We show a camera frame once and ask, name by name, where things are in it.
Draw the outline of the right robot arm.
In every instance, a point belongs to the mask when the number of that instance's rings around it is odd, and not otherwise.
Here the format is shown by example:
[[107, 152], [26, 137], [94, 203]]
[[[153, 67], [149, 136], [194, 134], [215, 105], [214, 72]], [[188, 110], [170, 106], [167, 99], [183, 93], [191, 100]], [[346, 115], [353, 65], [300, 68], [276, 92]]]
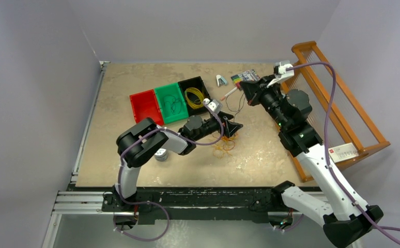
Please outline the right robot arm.
[[295, 209], [323, 228], [335, 247], [347, 247], [372, 228], [383, 217], [377, 205], [369, 205], [348, 183], [333, 160], [317, 131], [307, 122], [312, 111], [307, 93], [292, 89], [281, 93], [278, 83], [268, 86], [266, 79], [240, 82], [248, 105], [262, 105], [279, 126], [282, 145], [297, 159], [323, 191], [327, 202], [303, 192], [290, 182], [279, 185], [271, 203], [277, 210]]

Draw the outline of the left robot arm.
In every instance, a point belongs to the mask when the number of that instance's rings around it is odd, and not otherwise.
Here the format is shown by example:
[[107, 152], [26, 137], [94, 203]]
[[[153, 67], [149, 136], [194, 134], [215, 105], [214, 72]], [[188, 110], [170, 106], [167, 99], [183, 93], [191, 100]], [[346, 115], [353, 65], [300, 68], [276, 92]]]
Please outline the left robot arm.
[[120, 169], [114, 184], [115, 205], [121, 211], [134, 207], [140, 169], [159, 149], [185, 156], [206, 136], [218, 132], [220, 137], [230, 138], [242, 128], [243, 124], [234, 122], [233, 115], [225, 112], [211, 113], [209, 119], [190, 116], [178, 131], [162, 127], [149, 117], [140, 121], [116, 140]]

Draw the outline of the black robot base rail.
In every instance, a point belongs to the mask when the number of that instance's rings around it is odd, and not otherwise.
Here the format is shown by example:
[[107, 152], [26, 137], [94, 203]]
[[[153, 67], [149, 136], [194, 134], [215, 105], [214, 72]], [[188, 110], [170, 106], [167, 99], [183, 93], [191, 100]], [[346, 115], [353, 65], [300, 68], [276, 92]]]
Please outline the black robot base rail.
[[139, 224], [156, 220], [252, 221], [268, 223], [287, 215], [276, 187], [138, 187], [134, 204], [120, 205], [114, 189], [104, 192], [101, 210], [137, 213]]

